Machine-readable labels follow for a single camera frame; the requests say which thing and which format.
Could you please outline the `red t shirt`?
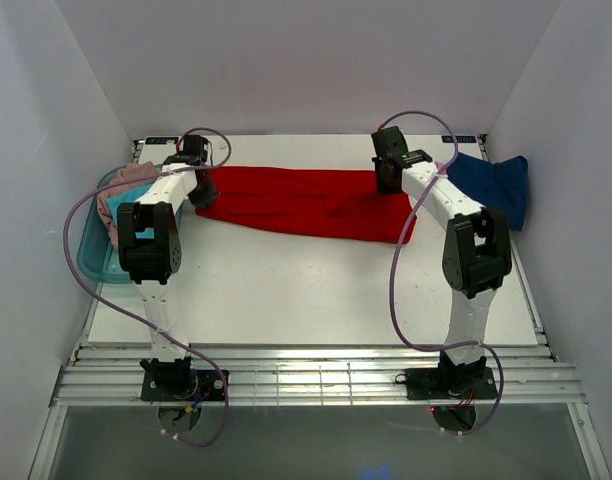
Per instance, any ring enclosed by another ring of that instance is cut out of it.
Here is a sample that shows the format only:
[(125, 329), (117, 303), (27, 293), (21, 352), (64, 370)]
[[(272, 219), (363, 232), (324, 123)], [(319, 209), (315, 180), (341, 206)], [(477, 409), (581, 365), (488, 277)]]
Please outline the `red t shirt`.
[(395, 244), (412, 212), (366, 170), (231, 166), (212, 178), (219, 195), (198, 216), (274, 233)]

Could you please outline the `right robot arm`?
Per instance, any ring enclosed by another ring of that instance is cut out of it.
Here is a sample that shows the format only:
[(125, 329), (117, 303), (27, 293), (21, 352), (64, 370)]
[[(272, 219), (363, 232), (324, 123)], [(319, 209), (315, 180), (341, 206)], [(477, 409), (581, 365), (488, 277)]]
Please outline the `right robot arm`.
[(408, 195), (444, 229), (441, 268), (452, 290), (437, 366), (407, 369), (398, 381), (410, 400), (493, 399), (484, 336), (494, 296), (512, 270), (507, 216), (463, 193), (427, 153), (409, 150), (399, 128), (380, 127), (371, 138), (379, 192)]

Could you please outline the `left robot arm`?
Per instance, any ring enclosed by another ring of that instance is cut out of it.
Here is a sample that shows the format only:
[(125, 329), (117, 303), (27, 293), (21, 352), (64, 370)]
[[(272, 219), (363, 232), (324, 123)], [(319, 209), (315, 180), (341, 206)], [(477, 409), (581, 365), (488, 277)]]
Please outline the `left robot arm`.
[(211, 164), (210, 141), (188, 135), (164, 161), (162, 176), (117, 208), (120, 266), (136, 285), (150, 329), (151, 357), (140, 362), (146, 400), (195, 400), (199, 394), (198, 374), (177, 320), (171, 279), (182, 260), (177, 221), (181, 207), (185, 202), (208, 206), (217, 196), (210, 172), (203, 168)]

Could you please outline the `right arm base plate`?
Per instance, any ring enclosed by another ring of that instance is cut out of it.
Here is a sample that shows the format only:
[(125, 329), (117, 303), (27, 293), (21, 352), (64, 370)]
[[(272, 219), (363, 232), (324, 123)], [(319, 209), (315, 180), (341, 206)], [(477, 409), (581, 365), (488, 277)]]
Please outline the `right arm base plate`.
[(405, 387), (408, 400), (493, 400), (498, 396), (490, 368), (481, 377), (466, 380), (451, 380), (438, 368), (409, 368), (398, 373), (394, 383)]

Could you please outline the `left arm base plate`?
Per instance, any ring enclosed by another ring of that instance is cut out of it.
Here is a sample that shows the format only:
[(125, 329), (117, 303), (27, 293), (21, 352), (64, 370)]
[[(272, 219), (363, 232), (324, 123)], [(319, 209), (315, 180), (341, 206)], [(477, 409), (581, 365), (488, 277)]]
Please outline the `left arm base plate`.
[(216, 371), (191, 369), (187, 374), (145, 373), (140, 399), (145, 402), (224, 401), (226, 382)]

